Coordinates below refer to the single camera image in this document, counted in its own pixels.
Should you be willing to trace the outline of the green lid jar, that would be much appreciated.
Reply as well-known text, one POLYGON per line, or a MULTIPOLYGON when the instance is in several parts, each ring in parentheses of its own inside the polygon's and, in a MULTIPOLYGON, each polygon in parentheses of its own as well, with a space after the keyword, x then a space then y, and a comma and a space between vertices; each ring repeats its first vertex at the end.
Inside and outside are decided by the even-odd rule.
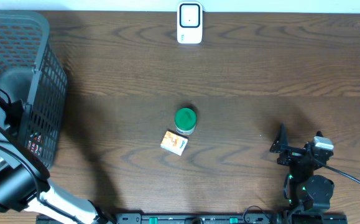
POLYGON ((175 114, 176 130, 182 135, 191 135, 196 128, 197 116, 190 108, 181 108, 175 114))

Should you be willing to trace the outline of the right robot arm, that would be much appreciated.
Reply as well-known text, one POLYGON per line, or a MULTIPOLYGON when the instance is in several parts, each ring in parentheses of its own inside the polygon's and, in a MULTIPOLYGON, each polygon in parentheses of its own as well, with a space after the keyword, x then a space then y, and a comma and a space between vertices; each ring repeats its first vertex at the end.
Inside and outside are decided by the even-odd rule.
POLYGON ((289 200, 289 208, 278 216, 279 223, 323 223, 323 213, 330 208, 335 185, 314 171, 326 165, 333 149, 332 141, 321 131, 303 147, 292 147, 288 144, 285 125, 280 125, 269 149, 279 155, 279 165, 289 167, 284 183, 284 197, 289 200))

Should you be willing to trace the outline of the orange snack box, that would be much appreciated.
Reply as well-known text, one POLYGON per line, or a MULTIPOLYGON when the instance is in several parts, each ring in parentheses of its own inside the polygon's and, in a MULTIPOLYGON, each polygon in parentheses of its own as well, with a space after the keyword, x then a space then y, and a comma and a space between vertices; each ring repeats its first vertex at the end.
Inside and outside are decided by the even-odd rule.
POLYGON ((171 131, 166 131, 162 142, 160 143, 161 148, 172 152, 178 156, 181 156, 187 146, 188 139, 175 134, 171 131))

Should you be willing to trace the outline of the orange chocolate bar wrapper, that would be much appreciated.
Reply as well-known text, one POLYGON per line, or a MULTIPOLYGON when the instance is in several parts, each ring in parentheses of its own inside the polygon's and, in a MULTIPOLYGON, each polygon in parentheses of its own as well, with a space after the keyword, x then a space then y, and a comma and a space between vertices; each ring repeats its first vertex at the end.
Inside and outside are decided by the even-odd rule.
POLYGON ((30 135, 30 140, 27 142, 27 149, 36 156, 41 156, 43 151, 42 144, 43 135, 40 133, 34 133, 30 135))

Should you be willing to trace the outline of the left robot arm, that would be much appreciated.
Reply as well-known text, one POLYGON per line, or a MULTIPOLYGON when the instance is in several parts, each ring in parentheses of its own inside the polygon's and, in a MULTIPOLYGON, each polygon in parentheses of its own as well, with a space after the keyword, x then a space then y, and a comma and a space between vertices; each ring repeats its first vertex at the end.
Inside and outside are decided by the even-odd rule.
POLYGON ((21 101, 1 98, 0 89, 0 212, 37 212, 60 223, 115 223, 89 200, 69 194, 50 180, 41 161, 9 134, 19 120, 21 101))

